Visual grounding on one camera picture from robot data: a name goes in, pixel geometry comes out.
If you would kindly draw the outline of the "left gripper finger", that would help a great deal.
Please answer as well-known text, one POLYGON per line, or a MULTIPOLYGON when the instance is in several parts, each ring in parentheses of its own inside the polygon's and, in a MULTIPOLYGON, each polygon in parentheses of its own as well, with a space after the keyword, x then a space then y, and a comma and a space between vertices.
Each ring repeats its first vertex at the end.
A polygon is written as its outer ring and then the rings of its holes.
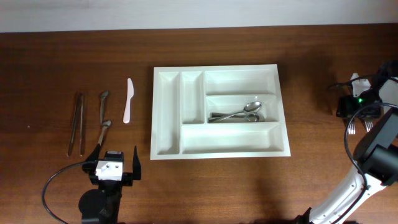
POLYGON ((132 179, 141 180, 141 162, 137 154, 137 146, 134 146, 134 155, 132 161, 132 179))
POLYGON ((97 161, 99 158, 100 150, 101 150, 101 144, 97 144, 93 152, 86 158, 86 162, 97 161))

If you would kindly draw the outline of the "metal fork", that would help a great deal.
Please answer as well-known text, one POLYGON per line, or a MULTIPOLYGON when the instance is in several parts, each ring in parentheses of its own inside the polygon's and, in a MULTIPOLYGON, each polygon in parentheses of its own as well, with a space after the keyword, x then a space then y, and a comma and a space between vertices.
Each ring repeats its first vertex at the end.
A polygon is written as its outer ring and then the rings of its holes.
POLYGON ((349 121, 349 118, 344 119, 345 125, 347 126, 348 129, 348 134, 349 135, 354 135, 356 134, 356 126, 354 120, 349 121))
POLYGON ((370 118, 365 118, 365 119, 363 119, 363 123, 364 123, 364 127, 365 127, 365 129, 366 129, 366 132, 367 132, 367 133, 370 132, 370 130, 371 130, 371 129, 373 128, 373 126, 374 126, 373 120, 370 119, 370 118))

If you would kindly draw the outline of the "large metal spoon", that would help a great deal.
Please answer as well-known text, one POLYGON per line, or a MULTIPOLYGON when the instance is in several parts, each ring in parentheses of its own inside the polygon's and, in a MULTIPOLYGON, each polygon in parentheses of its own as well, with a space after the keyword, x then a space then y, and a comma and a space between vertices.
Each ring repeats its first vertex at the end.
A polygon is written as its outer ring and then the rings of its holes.
MULTIPOLYGON (((210 113, 208 118, 209 123, 218 122, 218 118, 228 115, 227 113, 210 113)), ((263 122, 265 117, 260 113, 236 113, 233 116, 226 118, 223 122, 227 121, 239 121, 239 122, 263 122)))
POLYGON ((259 102, 259 101, 254 101, 254 102, 248 103, 241 111, 235 111, 235 112, 229 113, 226 116, 218 118, 218 122, 225 120, 226 118, 229 118, 236 113, 245 113, 245 114, 257 113, 261 109, 261 107, 262 107, 262 105, 261 105, 261 102, 259 102))

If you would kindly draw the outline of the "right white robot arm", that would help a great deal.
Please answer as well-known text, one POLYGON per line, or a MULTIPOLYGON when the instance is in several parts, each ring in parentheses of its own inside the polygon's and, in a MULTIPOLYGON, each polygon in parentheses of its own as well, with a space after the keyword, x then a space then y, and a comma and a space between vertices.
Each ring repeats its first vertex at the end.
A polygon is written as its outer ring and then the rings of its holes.
POLYGON ((346 124, 345 136, 353 134, 360 119, 367 133, 354 151, 346 150, 351 169, 332 194, 315 208, 297 216, 294 223, 346 223, 369 197, 397 182, 397 105, 387 89, 397 86, 397 61, 382 64, 374 75, 354 73, 351 80, 330 88, 348 86, 349 95, 339 98, 336 116, 346 124))

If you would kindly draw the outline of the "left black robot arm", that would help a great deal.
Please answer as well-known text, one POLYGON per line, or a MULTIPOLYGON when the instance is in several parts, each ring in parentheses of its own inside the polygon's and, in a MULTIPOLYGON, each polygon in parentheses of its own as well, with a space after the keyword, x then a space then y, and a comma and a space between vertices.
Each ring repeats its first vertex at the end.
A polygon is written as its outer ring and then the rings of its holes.
POLYGON ((117 223, 123 187, 131 187, 142 177, 137 149, 134 149, 132 172, 123 171, 123 152, 107 151, 100 159, 100 149, 98 144, 82 165, 82 171, 97 186, 85 192, 79 200, 82 223, 117 223))

